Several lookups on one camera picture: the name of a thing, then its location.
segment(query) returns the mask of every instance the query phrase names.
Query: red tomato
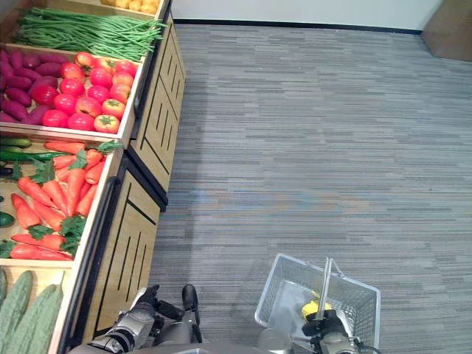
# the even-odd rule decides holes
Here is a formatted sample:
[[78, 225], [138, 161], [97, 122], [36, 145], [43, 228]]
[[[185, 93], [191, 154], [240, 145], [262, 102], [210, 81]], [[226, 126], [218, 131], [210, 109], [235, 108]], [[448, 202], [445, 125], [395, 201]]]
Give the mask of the red tomato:
[[95, 58], [90, 53], [78, 52], [75, 55], [74, 63], [82, 68], [85, 75], [89, 76], [90, 71], [95, 67]]
[[87, 96], [96, 99], [101, 105], [103, 101], [110, 98], [110, 91], [100, 85], [90, 86], [87, 91]]
[[75, 113], [76, 102], [76, 96], [72, 96], [71, 94], [59, 94], [54, 98], [54, 107], [70, 116]]
[[71, 94], [73, 96], [82, 96], [86, 87], [79, 79], [64, 79], [60, 82], [59, 89], [63, 94]]
[[94, 118], [90, 114], [74, 113], [68, 119], [69, 128], [80, 131], [94, 130]]
[[102, 133], [116, 134], [119, 129], [119, 120], [115, 116], [100, 115], [95, 117], [94, 127]]
[[110, 96], [121, 103], [126, 104], [130, 96], [131, 88], [123, 83], [118, 83], [110, 88]]
[[95, 61], [95, 67], [105, 69], [110, 75], [113, 75], [115, 73], [115, 63], [107, 58], [98, 58]]
[[93, 69], [91, 71], [90, 82], [92, 85], [104, 86], [107, 89], [109, 89], [111, 85], [113, 85], [111, 75], [105, 69], [101, 68]]
[[67, 114], [57, 109], [47, 111], [43, 115], [43, 125], [46, 127], [67, 128]]
[[47, 105], [54, 108], [54, 98], [59, 95], [58, 90], [49, 85], [38, 85], [32, 90], [32, 98], [37, 105]]
[[127, 72], [132, 77], [136, 75], [137, 69], [138, 67], [129, 60], [120, 60], [115, 63], [115, 70], [117, 72]]
[[96, 117], [102, 113], [102, 106], [92, 97], [79, 97], [75, 104], [75, 111], [77, 113], [90, 114], [92, 117]]
[[113, 75], [113, 84], [116, 85], [117, 83], [122, 83], [126, 86], [132, 86], [133, 85], [133, 77], [129, 75], [127, 72], [117, 72], [115, 75]]
[[74, 63], [64, 63], [60, 66], [60, 76], [64, 79], [78, 79], [83, 83], [86, 81], [86, 76], [83, 74], [80, 66]]
[[122, 104], [120, 101], [117, 100], [106, 100], [102, 104], [102, 112], [104, 114], [110, 115], [110, 116], [115, 116], [119, 120], [123, 117], [123, 114], [125, 113], [125, 108], [126, 106]]

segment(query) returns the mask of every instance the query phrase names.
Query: black baseboard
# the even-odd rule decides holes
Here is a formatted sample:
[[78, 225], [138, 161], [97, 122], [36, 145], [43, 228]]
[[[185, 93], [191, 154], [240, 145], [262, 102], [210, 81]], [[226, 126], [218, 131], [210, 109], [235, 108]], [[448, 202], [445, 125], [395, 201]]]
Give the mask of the black baseboard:
[[418, 29], [403, 29], [391, 27], [356, 26], [351, 24], [306, 24], [299, 22], [276, 21], [240, 21], [240, 20], [197, 20], [191, 18], [174, 18], [177, 24], [226, 24], [237, 26], [263, 26], [263, 27], [295, 27], [295, 28], [328, 28], [332, 30], [353, 30], [370, 32], [403, 33], [407, 35], [420, 35]]

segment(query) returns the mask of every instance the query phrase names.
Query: carrot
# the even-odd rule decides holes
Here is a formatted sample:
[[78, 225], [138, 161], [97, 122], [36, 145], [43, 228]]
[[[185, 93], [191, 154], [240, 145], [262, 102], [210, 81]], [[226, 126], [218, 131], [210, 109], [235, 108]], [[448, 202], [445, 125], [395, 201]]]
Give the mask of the carrot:
[[86, 181], [90, 184], [97, 184], [100, 180], [103, 166], [105, 166], [105, 162], [100, 162], [97, 166], [93, 166], [90, 170], [88, 170], [86, 174]]
[[77, 160], [77, 157], [75, 157], [75, 155], [56, 156], [52, 158], [54, 168], [56, 170], [59, 170], [64, 167], [69, 167], [75, 162], [75, 160]]
[[103, 155], [96, 151], [95, 149], [90, 149], [87, 151], [87, 165], [85, 171], [90, 170], [93, 166], [98, 164], [100, 160], [103, 159]]
[[47, 142], [44, 147], [54, 151], [62, 151], [63, 153], [76, 154], [81, 150], [85, 150], [86, 145], [83, 142]]
[[62, 251], [60, 245], [66, 242], [66, 238], [60, 235], [44, 235], [40, 240], [36, 240], [30, 234], [13, 235], [12, 240], [26, 243], [28, 245], [40, 246], [53, 251]]
[[67, 216], [73, 216], [75, 208], [79, 203], [80, 190], [86, 180], [86, 172], [81, 168], [73, 168], [69, 176], [69, 184], [67, 185]]
[[67, 203], [66, 203], [66, 195], [62, 188], [60, 187], [59, 182], [57, 181], [49, 181], [43, 184], [43, 190], [47, 193], [49, 197], [51, 197], [52, 201], [59, 207], [61, 212], [64, 214], [67, 213]]
[[62, 167], [59, 170], [56, 170], [56, 177], [59, 181], [67, 182], [69, 180], [69, 176], [71, 174], [71, 170], [68, 166]]
[[83, 184], [82, 189], [80, 190], [80, 199], [84, 197], [84, 195], [89, 191], [90, 187], [91, 187], [90, 183], [86, 182]]
[[94, 201], [95, 192], [97, 191], [97, 185], [94, 184], [90, 187], [88, 192], [83, 196], [83, 198], [77, 204], [77, 212], [82, 216], [87, 216], [90, 211], [91, 202]]
[[21, 177], [18, 180], [18, 187], [24, 194], [28, 194], [31, 198], [48, 207], [56, 207], [51, 198], [43, 191], [43, 189], [29, 177]]
[[41, 219], [46, 221], [54, 231], [60, 231], [62, 228], [61, 224], [66, 218], [64, 215], [56, 212], [54, 209], [49, 208], [48, 206], [38, 203], [37, 201], [32, 201], [32, 207], [39, 214], [39, 216], [41, 216]]
[[16, 218], [23, 229], [41, 224], [41, 219], [38, 214], [30, 208], [27, 201], [15, 193], [12, 193], [11, 198], [13, 207], [16, 210]]

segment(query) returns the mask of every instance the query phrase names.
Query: wire basket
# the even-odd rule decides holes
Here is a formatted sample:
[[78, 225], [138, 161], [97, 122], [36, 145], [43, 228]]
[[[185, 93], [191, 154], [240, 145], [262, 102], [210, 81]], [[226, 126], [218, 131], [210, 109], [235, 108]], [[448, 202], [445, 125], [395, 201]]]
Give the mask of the wire basket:
[[302, 307], [314, 300], [313, 291], [321, 294], [319, 310], [324, 309], [323, 285], [326, 302], [334, 309], [343, 310], [353, 331], [366, 345], [378, 347], [381, 315], [381, 293], [377, 288], [345, 277], [337, 272], [326, 274], [324, 269], [285, 254], [278, 254], [268, 275], [267, 282], [254, 318], [264, 327], [276, 328], [294, 338], [301, 347], [311, 350], [302, 326]]

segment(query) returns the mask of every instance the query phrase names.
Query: striped carpet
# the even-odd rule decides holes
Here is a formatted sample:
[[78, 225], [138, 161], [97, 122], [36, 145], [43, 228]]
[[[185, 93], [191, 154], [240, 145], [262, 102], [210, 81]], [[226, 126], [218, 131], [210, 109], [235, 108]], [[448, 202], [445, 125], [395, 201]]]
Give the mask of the striped carpet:
[[380, 289], [388, 354], [472, 353], [472, 63], [414, 35], [178, 25], [187, 82], [150, 282], [255, 344], [282, 252]]

